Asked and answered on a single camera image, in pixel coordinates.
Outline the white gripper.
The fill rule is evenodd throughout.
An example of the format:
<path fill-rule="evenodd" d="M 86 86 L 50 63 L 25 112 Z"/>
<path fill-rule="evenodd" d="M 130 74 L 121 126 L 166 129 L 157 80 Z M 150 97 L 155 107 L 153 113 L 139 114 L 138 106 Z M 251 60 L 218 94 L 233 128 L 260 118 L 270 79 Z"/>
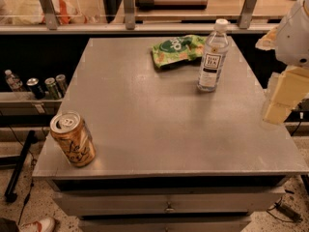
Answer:
<path fill-rule="evenodd" d="M 281 124 L 309 94 L 309 0 L 296 0 L 278 27 L 273 27 L 255 44 L 260 50 L 274 50 L 288 66 L 274 72 L 267 85 L 262 110 L 265 122 Z"/>

